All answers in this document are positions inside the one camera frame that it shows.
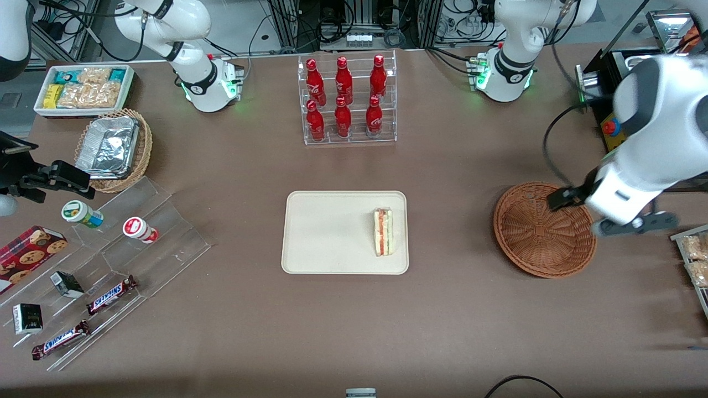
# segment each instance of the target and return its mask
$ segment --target wicker basket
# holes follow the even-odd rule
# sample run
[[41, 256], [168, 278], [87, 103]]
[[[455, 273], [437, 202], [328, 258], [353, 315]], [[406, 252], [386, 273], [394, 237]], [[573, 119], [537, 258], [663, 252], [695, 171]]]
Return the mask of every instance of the wicker basket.
[[[121, 109], [98, 116], [98, 118], [118, 118], [120, 116], [130, 116], [140, 122], [140, 131], [138, 132], [137, 138], [138, 143], [135, 151], [135, 157], [133, 158], [133, 168], [130, 175], [123, 180], [91, 180], [91, 186], [97, 191], [104, 193], [118, 193], [130, 188], [133, 184], [138, 182], [143, 175], [145, 175], [147, 164], [150, 162], [152, 132], [150, 131], [150, 126], [147, 125], [145, 119], [138, 112], [130, 109]], [[81, 147], [84, 145], [84, 138], [86, 138], [86, 132], [88, 130], [89, 127], [86, 126], [84, 133], [79, 139], [79, 145], [76, 147], [76, 151], [74, 152], [74, 161], [79, 158], [79, 152], [81, 152]]]
[[497, 202], [494, 234], [509, 259], [543, 278], [578, 273], [595, 255], [598, 240], [593, 219], [584, 207], [548, 209], [546, 197], [558, 189], [532, 182], [512, 187]]

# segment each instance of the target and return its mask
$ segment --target cookie box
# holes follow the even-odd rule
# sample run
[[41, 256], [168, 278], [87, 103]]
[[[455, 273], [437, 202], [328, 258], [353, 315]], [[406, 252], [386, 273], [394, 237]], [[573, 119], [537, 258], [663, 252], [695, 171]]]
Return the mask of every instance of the cookie box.
[[30, 272], [69, 243], [59, 232], [35, 225], [0, 249], [0, 294], [20, 283]]

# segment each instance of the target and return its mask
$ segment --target snickers bar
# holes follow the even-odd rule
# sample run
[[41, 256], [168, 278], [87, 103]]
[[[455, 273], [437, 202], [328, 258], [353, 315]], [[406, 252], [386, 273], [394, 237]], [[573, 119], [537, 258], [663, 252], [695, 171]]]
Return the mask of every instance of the snickers bar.
[[79, 322], [78, 325], [60, 334], [59, 336], [56, 336], [48, 342], [32, 348], [32, 359], [40, 360], [54, 352], [57, 348], [67, 346], [80, 336], [88, 336], [89, 334], [91, 334], [89, 324], [86, 323], [86, 320], [83, 320]]
[[87, 304], [88, 314], [94, 315], [95, 313], [101, 311], [102, 309], [113, 304], [120, 296], [128, 292], [128, 290], [133, 289], [137, 286], [137, 282], [133, 279], [132, 275], [129, 275], [126, 279], [121, 280], [113, 289], [106, 292], [104, 295], [95, 299], [91, 304]]

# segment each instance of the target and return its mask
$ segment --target emergency stop button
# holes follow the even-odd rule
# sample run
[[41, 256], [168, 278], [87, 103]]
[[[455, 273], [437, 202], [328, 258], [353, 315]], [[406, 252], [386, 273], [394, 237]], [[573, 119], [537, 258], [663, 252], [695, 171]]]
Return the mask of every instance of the emergency stop button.
[[617, 119], [604, 122], [603, 133], [609, 135], [610, 137], [616, 137], [620, 133], [620, 122]]

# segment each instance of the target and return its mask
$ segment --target table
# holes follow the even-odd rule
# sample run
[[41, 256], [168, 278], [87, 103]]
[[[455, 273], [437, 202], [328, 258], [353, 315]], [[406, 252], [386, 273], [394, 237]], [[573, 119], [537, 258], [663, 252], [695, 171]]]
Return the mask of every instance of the table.
[[[597, 48], [559, 53], [570, 69]], [[507, 104], [469, 92], [464, 75], [426, 52], [397, 56], [399, 141], [347, 149], [303, 145], [296, 57], [254, 59], [243, 101], [214, 114], [184, 99], [167, 63], [134, 64], [130, 104], [154, 134], [148, 175], [216, 245], [63, 372], [0, 345], [2, 395], [342, 397], [376, 387], [382, 398], [481, 397], [522, 373], [567, 396], [704, 397], [706, 353], [686, 347], [706, 344], [708, 323], [673, 232], [601, 239], [589, 267], [566, 280], [525, 274], [496, 245], [491, 215], [507, 188], [559, 183], [541, 138], [576, 94], [550, 51]], [[35, 158], [71, 159], [86, 123], [38, 117]], [[603, 155], [594, 124], [573, 113], [550, 139], [578, 182]], [[405, 193], [408, 272], [284, 273], [285, 199], [295, 190]], [[23, 201], [0, 221], [0, 241], [35, 223], [67, 229], [59, 209], [72, 198]], [[689, 229], [708, 223], [705, 203], [671, 194], [660, 206]]]

